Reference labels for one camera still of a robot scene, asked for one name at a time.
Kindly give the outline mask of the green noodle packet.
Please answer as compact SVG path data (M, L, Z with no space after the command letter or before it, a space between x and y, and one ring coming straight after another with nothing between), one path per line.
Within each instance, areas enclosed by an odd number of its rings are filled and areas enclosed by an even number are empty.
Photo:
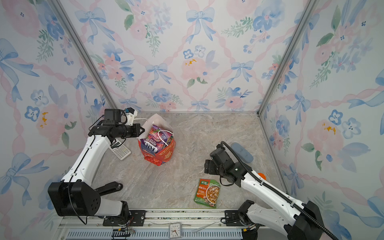
M206 207L216 208L221 185L215 180L199 179L194 202Z

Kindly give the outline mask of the purple Fox's candy bag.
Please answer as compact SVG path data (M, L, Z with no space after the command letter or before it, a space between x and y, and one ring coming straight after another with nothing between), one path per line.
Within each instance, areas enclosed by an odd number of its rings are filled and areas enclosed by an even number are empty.
M163 130L156 125L152 125L145 139L140 139L140 142L147 147L150 152L156 154L165 149L171 144L173 133L168 130Z

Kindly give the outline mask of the red paper gift bag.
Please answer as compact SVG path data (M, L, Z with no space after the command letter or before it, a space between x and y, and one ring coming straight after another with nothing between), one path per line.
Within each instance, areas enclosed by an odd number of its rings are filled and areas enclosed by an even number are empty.
M143 125L144 132L137 137L146 161L161 166L170 161L176 147L172 127L159 114L152 115Z

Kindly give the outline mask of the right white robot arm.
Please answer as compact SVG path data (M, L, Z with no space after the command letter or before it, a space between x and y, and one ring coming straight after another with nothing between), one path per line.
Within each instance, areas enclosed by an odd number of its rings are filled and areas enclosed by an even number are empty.
M259 224L285 235L289 240L319 240L324 234L324 222L319 208L311 201L306 204L270 185L248 165L232 160L223 164L205 161L205 173L218 175L256 195L269 205L263 208L247 200L238 209L245 225Z

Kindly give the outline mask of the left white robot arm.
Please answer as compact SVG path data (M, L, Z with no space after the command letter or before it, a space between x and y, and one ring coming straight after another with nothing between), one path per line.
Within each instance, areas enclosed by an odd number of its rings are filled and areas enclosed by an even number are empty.
M86 145L69 172L48 188L60 217L106 217L127 222L130 211L125 201L104 199L91 185L102 158L115 139L136 138L144 133L140 124L93 126Z

